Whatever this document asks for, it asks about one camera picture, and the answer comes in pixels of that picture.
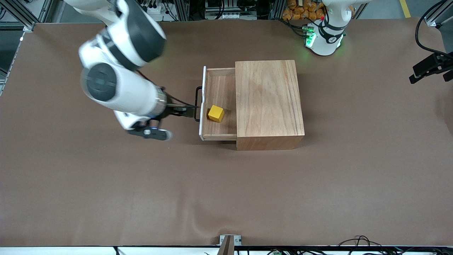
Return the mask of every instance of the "black handle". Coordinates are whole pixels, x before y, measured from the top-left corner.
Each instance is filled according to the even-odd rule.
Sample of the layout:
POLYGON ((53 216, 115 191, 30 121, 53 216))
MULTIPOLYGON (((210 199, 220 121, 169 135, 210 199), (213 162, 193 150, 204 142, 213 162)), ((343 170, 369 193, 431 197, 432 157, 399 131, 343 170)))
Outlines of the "black handle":
MULTIPOLYGON (((196 109, 198 109, 198 91, 200 89, 202 89, 203 87, 200 86, 200 87, 197 87, 197 90, 195 90, 195 106, 197 107, 196 109)), ((196 121, 196 122, 200 122, 200 118, 201 118, 201 114, 202 112, 200 112, 200 118, 197 118, 197 110, 195 109, 195 114, 193 115, 193 119, 196 121)))

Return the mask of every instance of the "yellow block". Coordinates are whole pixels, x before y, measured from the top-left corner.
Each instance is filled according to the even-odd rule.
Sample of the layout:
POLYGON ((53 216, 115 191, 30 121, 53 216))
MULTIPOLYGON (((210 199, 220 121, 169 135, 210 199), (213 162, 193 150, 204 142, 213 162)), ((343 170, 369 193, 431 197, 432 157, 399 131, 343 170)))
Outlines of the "yellow block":
POLYGON ((225 114, 225 111, 223 110, 223 108, 213 105, 211 107, 211 110, 209 110, 209 112, 207 113, 207 116, 212 121, 220 123, 222 121, 224 114, 225 114))

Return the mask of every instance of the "yellow stripe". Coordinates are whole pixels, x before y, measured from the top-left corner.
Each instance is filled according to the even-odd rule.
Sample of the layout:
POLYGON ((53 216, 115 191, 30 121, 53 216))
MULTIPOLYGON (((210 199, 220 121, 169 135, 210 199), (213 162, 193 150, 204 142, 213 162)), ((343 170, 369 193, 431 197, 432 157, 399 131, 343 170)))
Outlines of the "yellow stripe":
POLYGON ((403 9, 404 12, 404 17, 410 18, 410 12, 409 8, 407 8, 407 3, 406 0, 400 0, 401 8, 403 9))

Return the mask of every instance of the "table surface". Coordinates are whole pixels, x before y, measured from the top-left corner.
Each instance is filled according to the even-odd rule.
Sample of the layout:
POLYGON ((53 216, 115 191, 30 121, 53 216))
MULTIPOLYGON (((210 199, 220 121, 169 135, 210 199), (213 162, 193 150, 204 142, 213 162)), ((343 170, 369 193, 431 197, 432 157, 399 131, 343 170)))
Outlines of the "table surface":
POLYGON ((103 25, 36 25, 0 98, 0 245, 452 245, 453 87, 409 83, 429 55, 416 21, 354 20, 328 57, 278 21, 162 24, 142 70, 183 101, 204 65, 295 60, 306 136, 260 152, 203 142, 183 117, 164 120, 169 142, 127 135, 79 84, 77 49, 103 25))

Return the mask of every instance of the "wooden box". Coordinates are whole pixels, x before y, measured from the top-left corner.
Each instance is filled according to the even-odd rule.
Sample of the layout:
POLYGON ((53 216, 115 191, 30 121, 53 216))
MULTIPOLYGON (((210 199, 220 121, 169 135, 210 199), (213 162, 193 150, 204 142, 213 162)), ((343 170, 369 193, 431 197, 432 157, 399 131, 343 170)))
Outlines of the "wooden box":
POLYGON ((304 137, 294 60, 241 61, 203 70, 200 138, 236 141, 237 150, 288 150, 304 137), (225 109, 221 123, 207 118, 225 109))

